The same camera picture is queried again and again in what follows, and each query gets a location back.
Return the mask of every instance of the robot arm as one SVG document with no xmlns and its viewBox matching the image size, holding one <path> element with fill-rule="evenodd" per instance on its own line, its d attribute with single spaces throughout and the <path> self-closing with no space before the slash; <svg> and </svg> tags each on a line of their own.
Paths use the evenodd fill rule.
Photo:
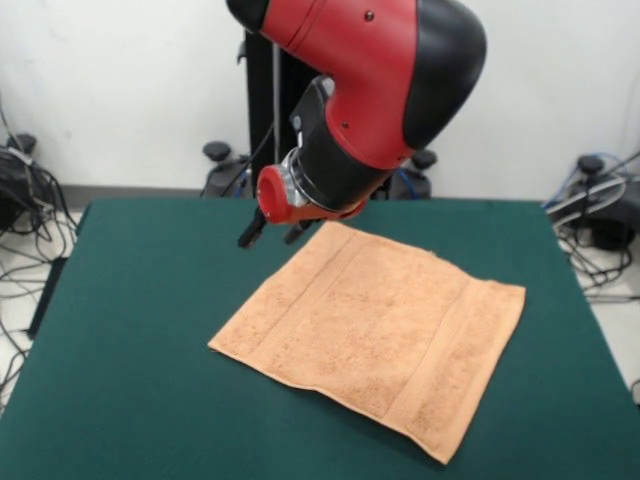
<svg viewBox="0 0 640 480">
<path fill-rule="evenodd" d="M 290 117 L 298 148 L 260 174 L 260 209 L 243 246 L 267 222 L 304 231 L 357 214 L 455 116 L 486 56 L 482 25 L 456 0 L 227 4 L 245 28 L 324 74 Z"/>
</svg>

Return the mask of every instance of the orange towel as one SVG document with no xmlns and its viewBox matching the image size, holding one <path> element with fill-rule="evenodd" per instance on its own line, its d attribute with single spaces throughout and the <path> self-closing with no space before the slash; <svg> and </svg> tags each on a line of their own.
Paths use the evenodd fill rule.
<svg viewBox="0 0 640 480">
<path fill-rule="evenodd" d="M 524 301 L 521 287 L 326 223 L 209 346 L 367 415 L 446 464 Z"/>
</svg>

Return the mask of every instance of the white wall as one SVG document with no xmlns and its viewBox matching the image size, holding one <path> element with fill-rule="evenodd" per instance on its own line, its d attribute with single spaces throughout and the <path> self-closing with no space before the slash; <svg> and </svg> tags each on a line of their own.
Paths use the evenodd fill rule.
<svg viewBox="0 0 640 480">
<path fill-rule="evenodd" d="M 243 31 L 223 0 L 0 0 L 0 88 L 67 184 L 198 187 L 248 147 Z"/>
<path fill-rule="evenodd" d="M 438 195 L 543 198 L 578 154 L 639 145 L 640 2 L 467 4 L 489 58 L 433 145 Z M 205 142 L 248 147 L 241 39 L 223 0 L 0 0 L 0 87 L 63 183 L 197 188 Z"/>
</svg>

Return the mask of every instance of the green tablecloth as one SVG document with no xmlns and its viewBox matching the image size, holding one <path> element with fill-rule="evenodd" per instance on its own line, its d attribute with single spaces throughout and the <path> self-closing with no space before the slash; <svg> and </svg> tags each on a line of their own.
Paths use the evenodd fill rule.
<svg viewBox="0 0 640 480">
<path fill-rule="evenodd" d="M 253 208 L 91 207 L 0 420 L 0 479 L 640 478 L 640 415 L 539 207 L 381 203 L 350 222 L 528 288 L 446 468 L 319 394 L 207 349 L 293 253 L 275 227 L 254 250 L 235 247 Z"/>
</svg>

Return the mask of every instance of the floor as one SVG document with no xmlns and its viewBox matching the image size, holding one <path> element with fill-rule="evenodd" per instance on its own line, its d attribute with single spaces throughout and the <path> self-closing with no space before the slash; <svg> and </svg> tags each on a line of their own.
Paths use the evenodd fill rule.
<svg viewBox="0 0 640 480">
<path fill-rule="evenodd" d="M 62 232 L 64 234 L 63 240 L 60 232 L 54 229 L 51 230 L 54 232 L 52 236 L 55 238 L 51 243 L 41 242 L 42 253 L 55 257 L 63 251 L 65 242 L 66 252 L 69 253 L 72 249 L 72 244 L 68 232 Z M 19 250 L 37 258 L 41 257 L 41 254 L 36 250 L 32 237 L 5 236 L 2 238 L 0 245 Z M 640 241 L 634 244 L 633 250 L 638 261 L 634 262 L 623 278 L 607 289 L 606 293 L 619 295 L 640 294 Z M 614 266 L 619 260 L 616 255 L 612 256 L 603 252 L 590 252 L 589 255 L 594 262 L 602 266 Z M 16 267 L 35 263 L 33 259 L 0 249 L 0 269 L 2 269 L 3 273 Z M 21 281 L 20 284 L 0 281 L 0 316 L 6 329 L 9 332 L 14 332 L 12 333 L 12 338 L 25 351 L 31 347 L 31 342 L 20 330 L 26 329 L 31 323 L 40 297 L 39 290 L 44 286 L 48 270 L 48 265 L 40 265 L 14 273 L 11 279 Z M 17 295 L 19 295 L 19 298 L 9 298 Z M 620 374 L 625 384 L 631 389 L 632 385 L 640 380 L 640 302 L 594 305 L 592 308 L 618 365 Z M 2 382 L 7 367 L 15 355 L 15 348 L 11 345 L 7 336 L 0 331 L 0 382 Z M 21 357 L 17 356 L 12 371 L 15 371 L 21 363 Z M 0 397 L 0 412 L 2 404 L 6 404 L 9 401 L 14 384 L 15 380 L 11 382 L 9 388 Z"/>
</svg>

